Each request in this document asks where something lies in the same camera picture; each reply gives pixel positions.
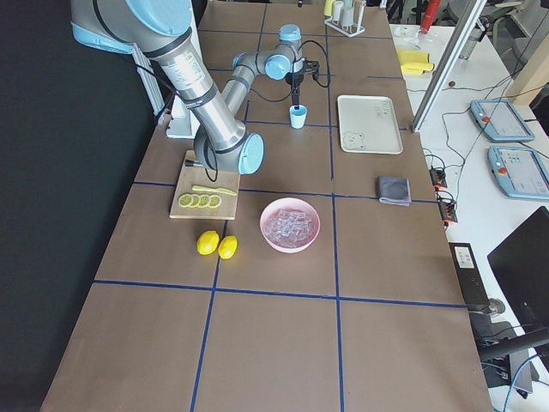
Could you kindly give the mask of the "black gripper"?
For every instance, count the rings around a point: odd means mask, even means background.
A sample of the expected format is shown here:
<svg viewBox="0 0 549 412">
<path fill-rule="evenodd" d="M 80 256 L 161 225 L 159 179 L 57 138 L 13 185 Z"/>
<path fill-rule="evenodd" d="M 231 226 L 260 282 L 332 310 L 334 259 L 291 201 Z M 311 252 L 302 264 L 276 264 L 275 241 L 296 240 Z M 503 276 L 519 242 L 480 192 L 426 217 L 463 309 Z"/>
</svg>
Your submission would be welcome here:
<svg viewBox="0 0 549 412">
<path fill-rule="evenodd" d="M 292 105 L 295 107 L 299 107 L 299 96 L 300 96 L 300 87 L 299 85 L 304 80 L 305 74 L 304 72 L 298 71 L 298 72 L 288 72 L 285 75 L 285 81 L 289 86 L 292 86 Z"/>
</svg>

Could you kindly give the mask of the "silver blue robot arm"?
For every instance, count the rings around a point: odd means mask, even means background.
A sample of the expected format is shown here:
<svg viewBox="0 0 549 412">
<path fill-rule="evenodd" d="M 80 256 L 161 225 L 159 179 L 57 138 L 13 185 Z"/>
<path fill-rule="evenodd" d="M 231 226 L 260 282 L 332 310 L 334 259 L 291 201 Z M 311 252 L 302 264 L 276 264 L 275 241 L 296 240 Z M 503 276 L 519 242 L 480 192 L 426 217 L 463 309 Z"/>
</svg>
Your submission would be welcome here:
<svg viewBox="0 0 549 412">
<path fill-rule="evenodd" d="M 130 54 L 139 47 L 164 70 L 178 97 L 200 123 L 194 141 L 206 168 L 253 174 L 262 164 L 263 139 L 236 119 L 259 75 L 279 81 L 301 76 L 305 61 L 301 32 L 286 24 L 271 51 L 245 52 L 233 59 L 233 74 L 219 90 L 191 42 L 194 13 L 189 1 L 73 1 L 71 25 L 77 42 Z"/>
</svg>

